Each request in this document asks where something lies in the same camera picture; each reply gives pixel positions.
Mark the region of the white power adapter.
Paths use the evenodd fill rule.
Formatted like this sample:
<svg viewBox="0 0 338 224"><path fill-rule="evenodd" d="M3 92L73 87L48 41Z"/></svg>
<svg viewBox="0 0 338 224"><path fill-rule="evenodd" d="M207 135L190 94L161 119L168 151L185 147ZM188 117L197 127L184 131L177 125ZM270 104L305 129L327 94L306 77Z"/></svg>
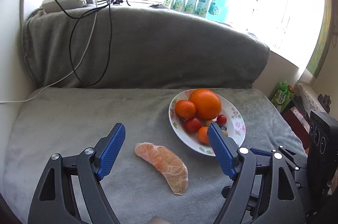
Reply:
<svg viewBox="0 0 338 224"><path fill-rule="evenodd" d="M46 13L94 6L97 6L97 0L43 0L41 4Z"/></svg>

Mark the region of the large orange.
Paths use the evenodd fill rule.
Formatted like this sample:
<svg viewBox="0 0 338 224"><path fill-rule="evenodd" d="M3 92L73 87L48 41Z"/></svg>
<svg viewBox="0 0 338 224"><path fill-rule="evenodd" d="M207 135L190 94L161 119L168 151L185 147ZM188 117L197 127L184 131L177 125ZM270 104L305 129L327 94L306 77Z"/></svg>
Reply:
<svg viewBox="0 0 338 224"><path fill-rule="evenodd" d="M200 88L190 93L189 101L196 106L196 115L203 120L216 118L221 110L222 104L218 95L211 90Z"/></svg>

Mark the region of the peeled pomelo segment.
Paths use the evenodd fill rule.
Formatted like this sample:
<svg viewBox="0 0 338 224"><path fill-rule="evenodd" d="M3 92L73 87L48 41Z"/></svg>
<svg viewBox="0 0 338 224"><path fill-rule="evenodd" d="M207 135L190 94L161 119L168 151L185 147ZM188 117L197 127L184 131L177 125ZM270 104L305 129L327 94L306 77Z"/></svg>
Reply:
<svg viewBox="0 0 338 224"><path fill-rule="evenodd" d="M150 142L138 143L134 152L164 176L175 195L185 193L188 188L188 169L180 157L165 146Z"/></svg>

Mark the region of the smaller red cherry tomato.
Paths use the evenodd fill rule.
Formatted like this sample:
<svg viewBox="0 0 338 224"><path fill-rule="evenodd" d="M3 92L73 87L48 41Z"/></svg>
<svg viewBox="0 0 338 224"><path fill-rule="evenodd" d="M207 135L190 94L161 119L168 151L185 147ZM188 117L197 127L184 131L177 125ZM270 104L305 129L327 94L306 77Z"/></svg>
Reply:
<svg viewBox="0 0 338 224"><path fill-rule="evenodd" d="M225 115L223 114L220 114L218 115L217 119L216 119L216 123L219 125L219 126L223 126L227 123L228 119Z"/></svg>

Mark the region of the larger red cherry tomato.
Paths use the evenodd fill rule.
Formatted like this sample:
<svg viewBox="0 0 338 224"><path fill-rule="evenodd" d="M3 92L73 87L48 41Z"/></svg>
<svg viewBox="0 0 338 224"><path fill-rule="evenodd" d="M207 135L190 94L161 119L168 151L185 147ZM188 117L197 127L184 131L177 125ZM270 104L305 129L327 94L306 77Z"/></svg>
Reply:
<svg viewBox="0 0 338 224"><path fill-rule="evenodd" d="M187 133L196 133L202 127L202 122L197 117L191 117L186 120L184 129Z"/></svg>

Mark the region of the light grey seat cushion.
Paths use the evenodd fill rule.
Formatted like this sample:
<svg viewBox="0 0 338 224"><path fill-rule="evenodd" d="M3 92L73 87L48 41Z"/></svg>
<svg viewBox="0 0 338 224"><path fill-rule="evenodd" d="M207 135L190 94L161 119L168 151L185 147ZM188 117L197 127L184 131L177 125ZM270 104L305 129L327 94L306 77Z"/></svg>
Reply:
<svg viewBox="0 0 338 224"><path fill-rule="evenodd" d="M118 122L126 137L102 187L121 223L213 223L231 184L217 162L187 147L174 133L168 107L176 90L49 88L23 105L5 155L4 197L26 222L35 188L50 156L76 155ZM188 188L175 195L164 176L135 152L150 142L174 152L188 169Z"/></svg>

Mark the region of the teal refill pouches row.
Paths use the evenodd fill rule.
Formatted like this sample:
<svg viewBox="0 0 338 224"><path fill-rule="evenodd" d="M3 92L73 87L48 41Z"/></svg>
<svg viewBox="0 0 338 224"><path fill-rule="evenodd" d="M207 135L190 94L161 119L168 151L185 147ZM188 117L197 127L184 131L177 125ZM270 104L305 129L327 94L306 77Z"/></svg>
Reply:
<svg viewBox="0 0 338 224"><path fill-rule="evenodd" d="M231 0L163 0L160 4L174 11L224 23Z"/></svg>

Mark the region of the mandarin without stem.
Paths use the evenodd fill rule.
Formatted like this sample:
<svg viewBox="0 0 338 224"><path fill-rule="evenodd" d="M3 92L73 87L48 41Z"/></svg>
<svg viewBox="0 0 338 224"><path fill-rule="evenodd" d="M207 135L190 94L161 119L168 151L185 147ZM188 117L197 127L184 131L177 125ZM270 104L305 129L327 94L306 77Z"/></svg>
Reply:
<svg viewBox="0 0 338 224"><path fill-rule="evenodd" d="M178 117L189 119L195 115L196 105L188 100L179 100L176 102L174 110Z"/></svg>

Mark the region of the green snack package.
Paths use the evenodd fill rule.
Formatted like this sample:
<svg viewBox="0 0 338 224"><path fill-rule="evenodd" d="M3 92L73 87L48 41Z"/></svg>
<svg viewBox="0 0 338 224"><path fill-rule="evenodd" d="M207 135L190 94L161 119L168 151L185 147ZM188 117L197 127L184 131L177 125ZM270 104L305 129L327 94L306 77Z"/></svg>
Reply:
<svg viewBox="0 0 338 224"><path fill-rule="evenodd" d="M283 80L279 82L279 88L270 101L277 111L281 113L293 99L294 93L294 87L289 85L287 81Z"/></svg>

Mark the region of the mandarin with stem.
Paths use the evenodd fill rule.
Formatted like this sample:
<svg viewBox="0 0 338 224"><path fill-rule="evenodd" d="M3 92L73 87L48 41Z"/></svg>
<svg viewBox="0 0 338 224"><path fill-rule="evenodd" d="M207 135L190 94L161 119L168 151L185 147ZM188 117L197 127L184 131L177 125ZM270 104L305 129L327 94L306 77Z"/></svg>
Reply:
<svg viewBox="0 0 338 224"><path fill-rule="evenodd" d="M198 141L200 141L200 143L203 143L203 144L206 144L206 145L208 145L210 143L207 131L208 131L208 127L204 126L204 127L201 127L197 132Z"/></svg>

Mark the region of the dark grey back cushion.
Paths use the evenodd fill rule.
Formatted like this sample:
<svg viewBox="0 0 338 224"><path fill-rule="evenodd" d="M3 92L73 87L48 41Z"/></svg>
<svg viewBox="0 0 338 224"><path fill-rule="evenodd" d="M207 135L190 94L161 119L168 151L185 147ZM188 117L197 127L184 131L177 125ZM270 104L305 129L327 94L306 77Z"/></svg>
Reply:
<svg viewBox="0 0 338 224"><path fill-rule="evenodd" d="M226 25L156 8L34 11L22 50L36 87L251 88L269 47Z"/></svg>

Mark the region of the dark plum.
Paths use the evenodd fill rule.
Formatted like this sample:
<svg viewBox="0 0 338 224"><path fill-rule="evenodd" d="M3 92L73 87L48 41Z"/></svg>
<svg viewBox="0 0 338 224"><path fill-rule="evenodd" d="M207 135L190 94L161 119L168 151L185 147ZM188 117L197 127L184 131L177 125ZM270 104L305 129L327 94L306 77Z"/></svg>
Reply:
<svg viewBox="0 0 338 224"><path fill-rule="evenodd" d="M220 129L226 131L228 128L225 125L222 125L220 126Z"/></svg>

